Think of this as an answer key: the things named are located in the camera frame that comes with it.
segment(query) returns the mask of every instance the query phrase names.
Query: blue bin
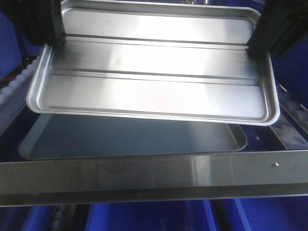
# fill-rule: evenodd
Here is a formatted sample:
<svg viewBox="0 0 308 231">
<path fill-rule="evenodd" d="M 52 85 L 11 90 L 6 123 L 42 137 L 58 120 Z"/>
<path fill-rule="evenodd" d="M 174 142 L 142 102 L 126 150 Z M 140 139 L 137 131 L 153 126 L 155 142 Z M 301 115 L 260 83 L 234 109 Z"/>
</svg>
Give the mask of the blue bin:
<svg viewBox="0 0 308 231">
<path fill-rule="evenodd" d="M 308 197 L 224 200 L 232 231 L 307 231 Z"/>
<path fill-rule="evenodd" d="M 0 208 L 0 231 L 20 231 L 31 207 Z"/>
<path fill-rule="evenodd" d="M 15 36 L 18 43 L 19 51 L 22 57 L 25 56 L 38 56 L 41 51 L 41 46 L 33 46 L 29 40 L 21 34 L 18 30 L 15 30 Z"/>
<path fill-rule="evenodd" d="M 35 206 L 21 228 L 21 231 L 49 231 L 53 220 L 55 206 Z"/>
<path fill-rule="evenodd" d="M 0 80 L 21 64 L 15 31 L 9 19 L 0 12 Z"/>
<path fill-rule="evenodd" d="M 216 231 L 208 200 L 94 204 L 86 231 Z"/>
</svg>

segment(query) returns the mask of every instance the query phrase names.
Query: stainless steel bar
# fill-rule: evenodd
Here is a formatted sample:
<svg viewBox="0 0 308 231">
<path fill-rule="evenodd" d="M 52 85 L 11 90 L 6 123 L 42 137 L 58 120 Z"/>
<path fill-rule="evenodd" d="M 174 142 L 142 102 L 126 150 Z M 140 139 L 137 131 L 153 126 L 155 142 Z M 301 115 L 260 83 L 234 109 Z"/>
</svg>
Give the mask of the stainless steel bar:
<svg viewBox="0 0 308 231">
<path fill-rule="evenodd" d="M 0 205 L 308 194 L 308 151 L 0 164 Z"/>
</svg>

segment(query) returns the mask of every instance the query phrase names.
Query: metal surface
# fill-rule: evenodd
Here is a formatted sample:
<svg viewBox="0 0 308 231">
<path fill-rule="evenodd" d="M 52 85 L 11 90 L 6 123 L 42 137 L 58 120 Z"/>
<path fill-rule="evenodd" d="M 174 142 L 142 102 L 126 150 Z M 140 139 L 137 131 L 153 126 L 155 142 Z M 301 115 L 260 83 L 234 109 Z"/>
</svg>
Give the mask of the metal surface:
<svg viewBox="0 0 308 231">
<path fill-rule="evenodd" d="M 247 138 L 239 125 L 41 115 L 19 147 L 26 159 L 239 151 Z"/>
<path fill-rule="evenodd" d="M 66 0 L 61 49 L 46 46 L 27 103 L 40 113 L 269 125 L 270 57 L 246 53 L 249 8 Z"/>
<path fill-rule="evenodd" d="M 1 163 L 0 205 L 308 194 L 307 156 L 283 151 Z"/>
</svg>

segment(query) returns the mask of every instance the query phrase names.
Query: screw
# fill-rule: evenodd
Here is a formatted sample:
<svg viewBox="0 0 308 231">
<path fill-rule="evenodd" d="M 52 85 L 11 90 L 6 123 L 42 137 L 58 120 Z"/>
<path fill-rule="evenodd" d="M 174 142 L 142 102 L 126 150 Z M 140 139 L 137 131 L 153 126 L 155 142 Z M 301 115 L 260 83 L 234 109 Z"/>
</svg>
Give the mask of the screw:
<svg viewBox="0 0 308 231">
<path fill-rule="evenodd" d="M 274 164 L 271 165 L 272 168 L 275 168 L 275 167 L 278 167 L 278 166 L 279 166 L 278 163 L 274 163 Z"/>
</svg>

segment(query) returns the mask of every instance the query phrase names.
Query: gray tray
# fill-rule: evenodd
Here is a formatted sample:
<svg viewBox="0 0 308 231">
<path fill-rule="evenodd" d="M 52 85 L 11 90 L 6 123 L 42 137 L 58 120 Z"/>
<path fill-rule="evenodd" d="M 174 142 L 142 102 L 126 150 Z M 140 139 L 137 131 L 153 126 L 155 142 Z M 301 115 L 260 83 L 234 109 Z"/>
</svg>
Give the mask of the gray tray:
<svg viewBox="0 0 308 231">
<path fill-rule="evenodd" d="M 239 125 L 83 115 L 41 115 L 19 147 L 26 159 L 238 151 Z"/>
<path fill-rule="evenodd" d="M 247 56 L 250 8 L 65 0 L 66 44 L 45 46 L 27 96 L 39 113 L 269 125 L 269 55 Z"/>
</svg>

